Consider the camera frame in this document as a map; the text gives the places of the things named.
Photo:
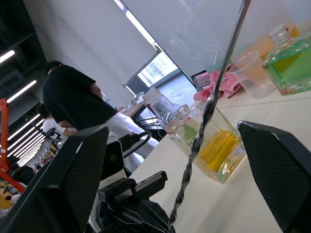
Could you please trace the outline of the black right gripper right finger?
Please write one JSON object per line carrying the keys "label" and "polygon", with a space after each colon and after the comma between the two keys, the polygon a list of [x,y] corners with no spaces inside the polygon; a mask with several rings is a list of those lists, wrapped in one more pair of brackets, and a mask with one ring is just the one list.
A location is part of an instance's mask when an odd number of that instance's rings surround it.
{"label": "black right gripper right finger", "polygon": [[311,231],[311,152],[291,133],[249,121],[237,129],[255,183],[284,233]]}

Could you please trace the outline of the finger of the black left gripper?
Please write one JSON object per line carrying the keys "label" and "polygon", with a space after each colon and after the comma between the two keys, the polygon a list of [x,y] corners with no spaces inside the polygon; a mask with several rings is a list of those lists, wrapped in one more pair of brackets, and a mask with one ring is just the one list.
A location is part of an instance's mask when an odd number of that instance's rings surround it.
{"label": "finger of the black left gripper", "polygon": [[169,217],[156,202],[135,200],[109,206],[101,202],[96,210],[101,233],[174,233]]}

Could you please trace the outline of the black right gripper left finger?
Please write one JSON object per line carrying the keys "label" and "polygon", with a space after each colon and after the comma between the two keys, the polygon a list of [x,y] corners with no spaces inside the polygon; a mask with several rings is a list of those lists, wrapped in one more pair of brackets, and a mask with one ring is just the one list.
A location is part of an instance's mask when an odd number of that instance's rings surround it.
{"label": "black right gripper left finger", "polygon": [[83,233],[104,166],[107,126],[70,136],[0,224],[2,233]]}

